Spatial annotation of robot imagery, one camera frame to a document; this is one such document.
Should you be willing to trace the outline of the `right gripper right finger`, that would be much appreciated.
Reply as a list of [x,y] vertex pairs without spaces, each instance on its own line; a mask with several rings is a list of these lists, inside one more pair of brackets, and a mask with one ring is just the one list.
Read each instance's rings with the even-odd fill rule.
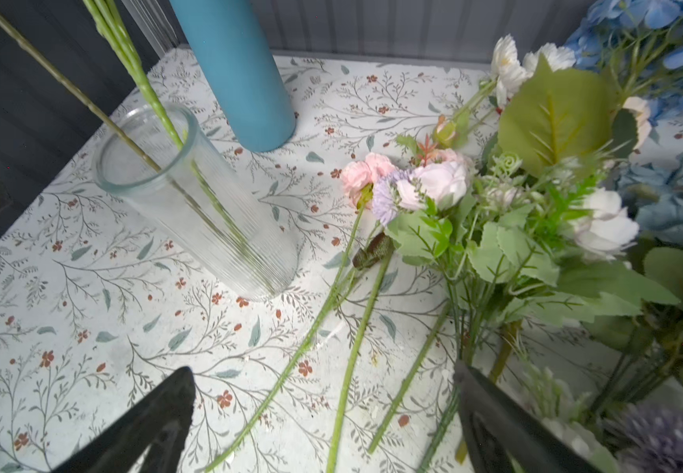
[[596,472],[479,370],[455,367],[459,414],[467,456],[475,472]]

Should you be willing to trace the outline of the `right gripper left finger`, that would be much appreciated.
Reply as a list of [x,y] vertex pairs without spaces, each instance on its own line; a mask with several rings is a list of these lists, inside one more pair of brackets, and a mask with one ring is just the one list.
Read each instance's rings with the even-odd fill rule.
[[126,414],[56,468],[58,472],[175,472],[193,421],[195,378],[175,370]]

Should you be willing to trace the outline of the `white flower green bunch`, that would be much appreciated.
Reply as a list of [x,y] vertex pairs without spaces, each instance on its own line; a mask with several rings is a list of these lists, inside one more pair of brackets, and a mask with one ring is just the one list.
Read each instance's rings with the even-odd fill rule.
[[498,39],[490,76],[463,108],[423,140],[398,138],[410,162],[365,212],[394,245],[373,267],[386,271],[400,256],[442,275],[440,318],[455,328],[460,361],[471,364],[485,338],[501,333],[491,380],[529,319],[591,324],[677,304],[626,262],[640,229],[605,187],[650,123],[575,63],[567,47],[520,55],[514,37]]

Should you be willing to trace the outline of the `clear ribbed glass vase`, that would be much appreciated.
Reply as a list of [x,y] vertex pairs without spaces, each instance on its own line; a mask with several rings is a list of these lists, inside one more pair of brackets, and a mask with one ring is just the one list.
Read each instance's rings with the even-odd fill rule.
[[269,300],[292,283],[298,248],[209,141],[194,113],[165,106],[177,146],[150,106],[129,112],[100,142],[97,185],[162,230],[236,295]]

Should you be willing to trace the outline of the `pink rose flower stem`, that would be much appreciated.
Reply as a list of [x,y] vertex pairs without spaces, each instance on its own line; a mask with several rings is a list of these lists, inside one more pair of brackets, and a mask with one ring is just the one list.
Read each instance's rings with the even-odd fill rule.
[[262,419],[264,412],[268,410],[274,398],[283,390],[284,384],[294,373],[295,367],[305,359],[307,352],[315,346],[316,336],[326,316],[343,304],[347,294],[355,288],[358,277],[369,268],[389,257],[394,251],[392,239],[382,231],[373,233],[370,242],[363,244],[358,252],[353,252],[352,250],[356,244],[356,237],[362,218],[365,212],[372,208],[375,192],[382,188],[386,179],[391,177],[397,170],[398,167],[393,164],[389,157],[378,153],[370,153],[364,160],[350,163],[342,169],[342,188],[345,195],[356,208],[356,219],[352,226],[349,242],[345,250],[341,252],[341,264],[339,264],[333,284],[329,287],[329,295],[307,334],[300,342],[296,352],[290,358],[286,368],[278,376],[275,385],[268,392],[264,401],[257,407],[255,414],[247,421],[244,429],[240,431],[232,445],[225,449],[224,453],[215,457],[203,471],[213,471],[236,453],[236,450],[251,433],[256,423]]

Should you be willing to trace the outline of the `orange gerbera flower stem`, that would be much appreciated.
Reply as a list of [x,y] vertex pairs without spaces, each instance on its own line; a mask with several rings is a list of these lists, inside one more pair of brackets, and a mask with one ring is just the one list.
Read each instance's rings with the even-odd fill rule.
[[[130,39],[128,30],[124,24],[121,17],[120,11],[116,5],[115,1],[84,1],[84,5],[90,15],[92,16],[97,31],[99,34],[108,41],[111,45],[111,49],[115,51],[118,59],[122,62],[122,65],[127,69],[128,74],[132,77],[132,80],[136,83],[136,86],[140,89],[142,96],[145,98],[146,102],[151,106],[152,110],[155,112],[164,129],[171,138],[173,144],[177,147],[179,152],[183,151],[184,145],[186,144],[186,139],[182,139],[173,124],[172,120],[169,118],[162,102],[160,102],[156,92],[152,89],[150,82],[148,81],[145,73],[143,72],[141,66],[140,56],[136,47]],[[242,231],[237,227],[236,222],[223,206],[223,204],[218,200],[213,188],[209,185],[205,179],[203,171],[197,164],[195,158],[191,158],[190,168],[192,174],[197,179],[197,183],[201,188],[201,191],[209,199],[215,212],[222,218],[227,229],[219,230],[215,222],[207,216],[203,207],[197,203],[197,200],[187,193],[175,181],[175,179],[170,179],[173,187],[186,199],[188,205],[197,213],[197,216],[209,226],[210,231],[217,236],[217,238],[223,242],[223,244],[229,244],[233,250],[236,250],[240,254],[242,260],[251,266],[256,276],[261,280],[261,282],[266,286],[266,289],[272,290],[272,285],[270,285],[270,280],[266,276],[262,275],[260,269],[260,263],[262,260],[258,254],[255,254],[254,250],[251,248],[248,240]]]

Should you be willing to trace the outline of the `cream rose flower spray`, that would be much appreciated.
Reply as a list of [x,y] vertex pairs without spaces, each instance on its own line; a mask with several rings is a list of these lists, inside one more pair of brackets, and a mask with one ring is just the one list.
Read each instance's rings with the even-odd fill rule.
[[[104,124],[106,124],[124,143],[130,147],[130,149],[144,161],[144,163],[150,168],[156,171],[156,173],[163,173],[163,168],[146,154],[126,132],[120,128],[105,112],[100,110],[99,106],[89,99],[87,94],[84,94],[75,83],[71,82],[65,74],[61,73],[57,66],[53,65],[43,53],[41,53],[18,29],[14,27],[1,13],[0,13],[0,28],[13,39],[18,46],[25,51],[30,57],[32,57],[52,78],[54,78],[59,84],[61,84],[69,94],[73,95],[89,112],[92,112],[96,117],[98,117]],[[187,132],[187,134],[180,134],[182,139],[189,139],[194,136],[193,131]]]

